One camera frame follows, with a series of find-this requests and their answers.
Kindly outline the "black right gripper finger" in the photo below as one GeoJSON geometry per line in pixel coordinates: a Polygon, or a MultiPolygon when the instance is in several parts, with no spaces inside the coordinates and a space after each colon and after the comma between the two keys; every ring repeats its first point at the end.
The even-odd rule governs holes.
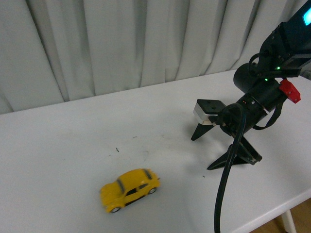
{"type": "MultiPolygon", "coordinates": [[[[215,170],[225,167],[229,159],[229,152],[233,145],[230,145],[227,152],[220,156],[217,160],[209,165],[207,170],[215,170]]],[[[254,147],[242,137],[238,146],[236,155],[234,156],[233,165],[251,164],[254,165],[262,160],[262,156],[254,149],[254,147]]]]}

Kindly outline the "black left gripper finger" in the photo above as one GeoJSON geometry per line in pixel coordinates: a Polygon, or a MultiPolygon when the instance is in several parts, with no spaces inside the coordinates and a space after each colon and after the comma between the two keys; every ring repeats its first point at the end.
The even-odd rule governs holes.
{"type": "Polygon", "coordinates": [[[211,130],[214,126],[213,125],[202,125],[198,124],[193,135],[191,136],[191,140],[195,141],[204,134],[206,134],[209,130],[211,130]]]}

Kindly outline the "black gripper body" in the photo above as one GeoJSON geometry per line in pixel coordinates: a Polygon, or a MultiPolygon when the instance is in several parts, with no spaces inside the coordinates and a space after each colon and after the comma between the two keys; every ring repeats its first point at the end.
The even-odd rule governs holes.
{"type": "Polygon", "coordinates": [[[242,96],[236,103],[226,106],[220,100],[198,99],[197,103],[206,114],[209,114],[212,125],[228,135],[235,136],[239,124],[245,119],[243,132],[247,132],[267,116],[264,108],[249,94],[242,96]]]}

